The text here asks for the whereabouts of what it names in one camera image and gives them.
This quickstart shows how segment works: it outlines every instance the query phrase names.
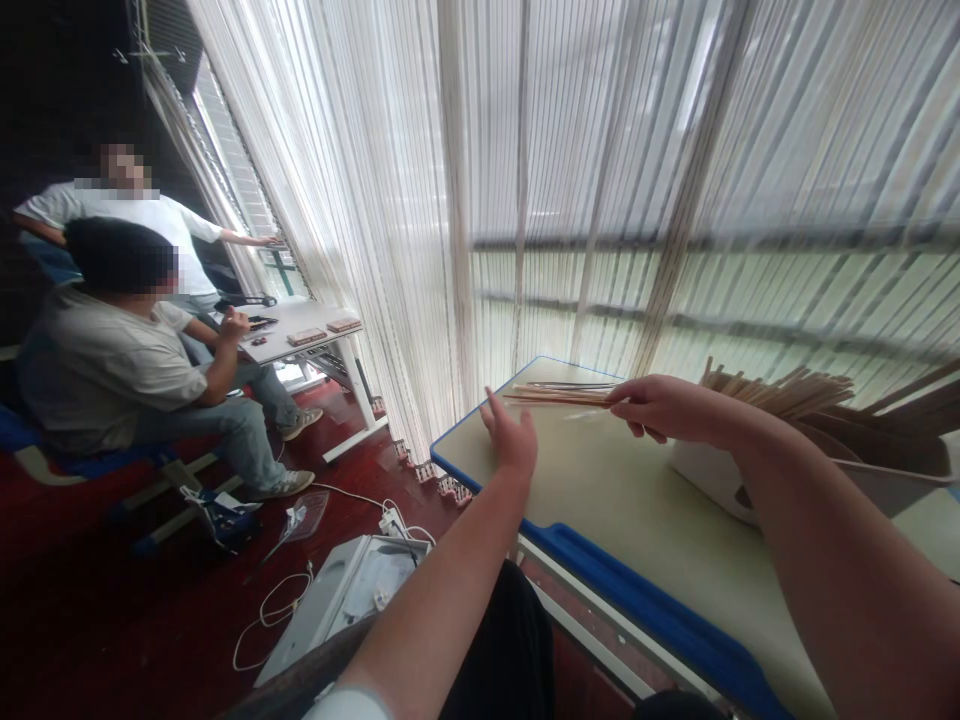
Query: sneaker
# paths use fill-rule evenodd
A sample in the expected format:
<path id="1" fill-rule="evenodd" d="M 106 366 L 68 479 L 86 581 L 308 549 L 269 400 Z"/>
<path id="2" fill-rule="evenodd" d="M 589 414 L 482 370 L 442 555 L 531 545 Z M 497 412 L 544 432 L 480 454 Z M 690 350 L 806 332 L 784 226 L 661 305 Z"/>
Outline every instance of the sneaker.
<path id="1" fill-rule="evenodd" d="M 293 440 L 297 435 L 303 432 L 303 429 L 313 425 L 317 420 L 323 417 L 323 410 L 320 408 L 309 408 L 297 413 L 297 421 L 293 427 L 280 428 L 280 437 L 284 442 Z"/>
<path id="2" fill-rule="evenodd" d="M 316 475 L 309 470 L 287 470 L 273 490 L 251 490 L 250 499 L 256 502 L 276 497 L 290 497 L 310 487 Z"/>

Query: extension cord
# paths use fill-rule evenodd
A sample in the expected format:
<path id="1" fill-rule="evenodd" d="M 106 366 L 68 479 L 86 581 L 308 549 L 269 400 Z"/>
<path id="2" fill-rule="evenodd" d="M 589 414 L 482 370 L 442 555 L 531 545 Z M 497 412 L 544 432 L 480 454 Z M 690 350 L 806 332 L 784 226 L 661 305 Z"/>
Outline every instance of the extension cord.
<path id="1" fill-rule="evenodd" d="M 403 527 L 400 515 L 395 508 L 387 508 L 380 518 L 380 533 L 389 537 L 400 537 L 400 528 Z"/>

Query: floor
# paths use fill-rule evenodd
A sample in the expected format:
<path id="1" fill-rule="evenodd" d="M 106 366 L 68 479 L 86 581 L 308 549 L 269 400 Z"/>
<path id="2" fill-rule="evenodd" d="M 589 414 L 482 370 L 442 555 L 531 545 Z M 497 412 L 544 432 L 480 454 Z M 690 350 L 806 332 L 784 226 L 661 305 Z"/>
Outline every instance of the floor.
<path id="1" fill-rule="evenodd" d="M 324 463 L 325 450 L 362 426 L 352 395 L 331 382 L 301 393 L 297 401 L 322 407 L 325 415 L 284 450 L 288 467 L 314 470 L 318 481 L 349 492 L 392 498 L 408 524 L 421 525 L 437 538 L 456 520 L 459 511 L 437 494 L 435 483 L 420 485 L 400 464 L 386 429 L 335 463 Z M 181 455 L 189 461 L 213 444 L 185 444 Z M 276 543 L 284 510 L 293 500 L 264 506 L 262 533 L 238 557 L 213 545 L 199 523 L 165 542 L 157 554 L 137 557 L 130 545 L 179 510 L 179 499 L 167 493 L 123 523 L 104 518 L 149 472 L 141 466 L 95 483 L 48 488 L 23 476 L 9 457 L 0 457 L 5 717 L 214 717 L 243 698 L 256 677 L 254 671 L 235 672 L 231 661 L 237 637 L 256 619 L 267 593 L 302 571 L 308 560 L 319 567 L 336 545 L 378 531 L 378 508 L 333 493 L 317 532 L 282 546 L 258 572 L 255 567 Z M 217 463 L 200 477 L 217 484 L 230 474 L 226 463 Z M 535 579 L 550 585 L 549 578 Z M 291 581 L 273 601 L 282 606 L 300 591 L 299 581 Z M 562 590 L 548 592 L 556 592 L 568 612 L 591 621 L 586 608 Z M 597 637 L 618 648 L 612 629 L 598 622 Z M 251 630 L 238 664 L 266 657 L 282 631 L 283 624 Z M 558 717 L 630 717 L 631 701 L 579 646 L 560 631 L 555 638 Z M 654 687 L 670 685 L 629 649 L 618 648 L 618 654 Z"/>

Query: forearm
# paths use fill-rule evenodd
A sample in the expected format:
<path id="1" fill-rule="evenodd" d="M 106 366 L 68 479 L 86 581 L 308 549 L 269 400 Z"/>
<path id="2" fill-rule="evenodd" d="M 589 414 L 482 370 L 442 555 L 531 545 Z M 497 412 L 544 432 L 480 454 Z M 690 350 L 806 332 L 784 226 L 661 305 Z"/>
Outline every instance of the forearm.
<path id="1" fill-rule="evenodd" d="M 217 351 L 207 368 L 207 389 L 198 399 L 201 405 L 219 405 L 233 386 L 237 374 L 237 345 L 222 337 L 217 339 Z"/>
<path id="2" fill-rule="evenodd" d="M 42 240 L 46 240 L 51 245 L 66 249 L 67 241 L 63 238 L 63 232 L 61 230 L 57 230 L 57 228 L 51 227 L 45 222 L 20 213 L 13 214 L 13 221 L 27 232 L 36 235 Z"/>
<path id="3" fill-rule="evenodd" d="M 226 228 L 220 231 L 220 240 L 223 242 L 233 243 L 234 245 L 257 246 L 263 244 L 256 238 L 248 237 L 246 235 L 238 235 L 233 230 L 227 230 Z"/>
<path id="4" fill-rule="evenodd" d="M 217 331 L 214 330 L 209 325 L 206 325 L 197 318 L 193 318 L 187 326 L 183 329 L 185 335 L 192 337 L 194 340 L 199 340 L 204 345 L 209 347 L 216 347 L 217 342 L 220 339 L 220 335 L 217 334 Z"/>
<path id="5" fill-rule="evenodd" d="M 530 480 L 501 468 L 391 601 L 340 678 L 374 690 L 396 718 L 436 718 L 466 657 Z"/>
<path id="6" fill-rule="evenodd" d="M 734 449 L 800 637 L 841 717 L 960 713 L 960 592 L 776 421 Z"/>

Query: table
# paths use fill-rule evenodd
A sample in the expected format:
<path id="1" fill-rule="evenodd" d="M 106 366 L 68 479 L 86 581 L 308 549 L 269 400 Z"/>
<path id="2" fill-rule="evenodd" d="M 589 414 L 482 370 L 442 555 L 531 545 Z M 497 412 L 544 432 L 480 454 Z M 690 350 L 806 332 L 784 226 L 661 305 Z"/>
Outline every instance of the table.
<path id="1" fill-rule="evenodd" d="M 310 351 L 331 343 L 336 346 L 337 352 L 343 360 L 350 390 L 353 391 L 357 398 L 357 405 L 360 406 L 360 412 L 363 415 L 364 429 L 347 440 L 344 440 L 335 448 L 325 452 L 323 459 L 326 462 L 332 462 L 354 445 L 362 442 L 377 430 L 387 425 L 386 415 L 379 420 L 373 417 L 373 409 L 370 407 L 370 396 L 367 393 L 360 366 L 357 363 L 357 358 L 353 353 L 353 347 L 350 344 L 349 336 L 360 332 L 363 327 L 361 326 L 342 333 L 334 333 L 327 330 L 328 322 L 340 320 L 341 318 L 354 315 L 354 313 L 349 310 L 344 310 L 343 308 L 324 306 L 315 300 L 306 300 L 303 298 L 287 300 L 272 308 L 249 305 L 239 309 L 248 315 L 260 315 L 278 320 L 276 324 L 266 327 L 260 332 L 250 333 L 244 338 L 243 342 L 240 343 L 240 347 L 243 348 L 258 365 L 267 365 L 277 360 L 283 360 L 284 358 L 297 357 L 301 362 L 307 362 L 313 364 L 315 367 L 319 367 L 315 361 L 310 358 Z M 327 333 L 327 337 L 297 347 L 293 347 L 287 342 L 287 335 L 292 335 L 293 333 L 310 328 L 320 328 Z M 252 341 L 259 337 L 266 338 L 267 342 L 262 345 L 253 345 Z"/>
<path id="2" fill-rule="evenodd" d="M 504 387 L 533 381 L 610 376 L 541 357 Z M 608 413 L 566 419 L 578 411 L 532 410 L 540 452 L 521 526 L 528 557 L 682 687 L 713 701 L 722 695 L 755 717 L 833 717 L 757 529 L 670 469 L 670 446 L 638 441 Z M 431 455 L 474 491 L 495 468 L 476 411 L 437 440 Z M 941 569 L 956 572 L 960 560 L 950 548 L 957 546 L 960 505 L 946 491 L 896 524 Z"/>

